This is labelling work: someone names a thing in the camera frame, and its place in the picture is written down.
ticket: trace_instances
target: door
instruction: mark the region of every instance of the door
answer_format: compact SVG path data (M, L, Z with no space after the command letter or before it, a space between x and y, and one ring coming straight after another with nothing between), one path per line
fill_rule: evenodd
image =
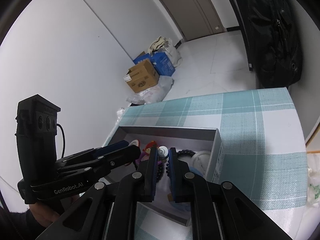
M221 33L223 27L210 0L160 0L187 41Z

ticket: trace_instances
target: human hand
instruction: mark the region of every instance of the human hand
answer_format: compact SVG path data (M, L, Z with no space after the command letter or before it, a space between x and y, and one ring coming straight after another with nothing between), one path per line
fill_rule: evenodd
M37 220L37 222L47 228L53 222L55 222L59 218L59 214L55 212L53 209L48 207L46 204L41 202L36 202L35 204L29 204L29 208L33 217Z

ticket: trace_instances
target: plaid tablecloth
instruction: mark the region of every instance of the plaid tablecloth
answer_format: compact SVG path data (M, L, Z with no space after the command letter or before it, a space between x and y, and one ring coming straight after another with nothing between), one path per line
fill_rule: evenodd
M287 89L229 92L130 107L119 125L218 128L225 152L220 181L234 183L295 238L307 198L307 156ZM136 239L192 239L190 227L142 206L136 227Z

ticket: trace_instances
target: blue box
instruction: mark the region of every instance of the blue box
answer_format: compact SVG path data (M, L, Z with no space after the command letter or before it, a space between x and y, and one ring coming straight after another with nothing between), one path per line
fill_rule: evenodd
M171 77L176 70L165 52L157 52L150 61L160 76Z
M170 59L166 55L165 52L157 52L153 56L150 56L149 53L137 57L133 60L133 63L138 64L139 62L149 59L152 63L155 70L158 72L160 76L169 76L171 77L172 74L175 72L175 68L172 65Z
M149 53L144 54L144 55L142 55L142 56L136 57L136 58L133 60L133 63L134 63L135 65L137 65L139 62L142 62L142 61L144 61L145 59L149 59L149 60L151 61L151 56L150 56Z

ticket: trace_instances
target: metal rivet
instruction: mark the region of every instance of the metal rivet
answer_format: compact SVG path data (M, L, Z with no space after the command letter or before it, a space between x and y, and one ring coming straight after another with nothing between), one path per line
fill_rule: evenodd
M104 183L103 182L97 182L96 184L94 184L94 187L96 189L102 189L104 187Z
M132 177L135 179L141 178L142 174L138 171L132 173Z
M184 174L184 176L187 179L193 179L195 177L195 175L192 172L187 172L186 174Z
M232 184L228 181L226 181L225 183L222 184L222 186L225 188L225 189L231 189L232 188Z

